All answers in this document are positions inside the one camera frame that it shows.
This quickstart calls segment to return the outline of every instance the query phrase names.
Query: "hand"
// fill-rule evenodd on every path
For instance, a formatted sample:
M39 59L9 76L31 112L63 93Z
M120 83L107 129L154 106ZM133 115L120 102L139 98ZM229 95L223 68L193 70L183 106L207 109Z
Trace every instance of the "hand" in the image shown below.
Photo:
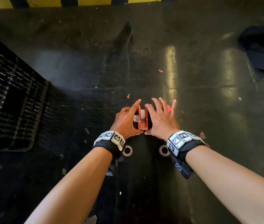
M146 131L145 134L167 141L170 135L180 131L175 118L176 100L172 103L170 113L167 111L167 102L161 97L159 100L152 98L152 101L156 105L156 111L151 104L145 104L152 120L152 129Z
M140 102L141 100L139 99L132 107L122 108L121 112L116 114L115 121L110 130L118 132L125 140L129 137L143 133L143 131L136 130L133 126L134 114L138 109Z

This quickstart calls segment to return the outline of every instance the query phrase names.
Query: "red paper scrap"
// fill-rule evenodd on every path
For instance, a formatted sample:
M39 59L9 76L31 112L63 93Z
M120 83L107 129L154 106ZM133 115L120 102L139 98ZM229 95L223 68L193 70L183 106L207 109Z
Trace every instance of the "red paper scrap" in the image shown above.
M204 132L201 132L201 133L200 133L200 138L201 138L201 139L207 139L207 138L205 137Z

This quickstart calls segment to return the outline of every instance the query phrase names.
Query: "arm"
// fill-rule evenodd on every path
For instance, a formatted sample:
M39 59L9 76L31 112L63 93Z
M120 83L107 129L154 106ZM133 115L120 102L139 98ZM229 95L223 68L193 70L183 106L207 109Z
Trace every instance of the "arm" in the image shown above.
M125 139L142 131L133 127L141 100L116 114L111 131ZM103 147L91 150L42 200L25 224L81 224L88 217L99 194L112 154Z
M174 117L176 100L171 113L162 109L167 107L162 98L152 100L157 110L152 105L145 105L153 123L152 129L145 134L167 141L170 135L180 131ZM187 153L186 162L240 222L264 223L263 177L202 145Z

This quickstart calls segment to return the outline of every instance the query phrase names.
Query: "wrist-mounted device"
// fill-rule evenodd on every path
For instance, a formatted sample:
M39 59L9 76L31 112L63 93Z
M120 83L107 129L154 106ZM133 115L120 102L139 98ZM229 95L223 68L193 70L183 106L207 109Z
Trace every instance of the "wrist-mounted device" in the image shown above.
M93 148L103 147L113 155L122 151L125 143L125 139L118 132L106 131L95 140Z
M186 163L186 154L199 145L205 145L204 141L186 131L176 132L167 140L167 147L174 156L174 164L186 179L193 173L191 167Z

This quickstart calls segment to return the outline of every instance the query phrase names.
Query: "forearm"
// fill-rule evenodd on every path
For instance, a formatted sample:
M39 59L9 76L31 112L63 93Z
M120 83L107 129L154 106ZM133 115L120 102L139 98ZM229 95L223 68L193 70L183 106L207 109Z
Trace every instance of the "forearm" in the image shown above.
M242 223L264 223L264 178L219 153L198 146L186 162Z
M84 223L111 160L109 151L94 148L51 190L25 224Z

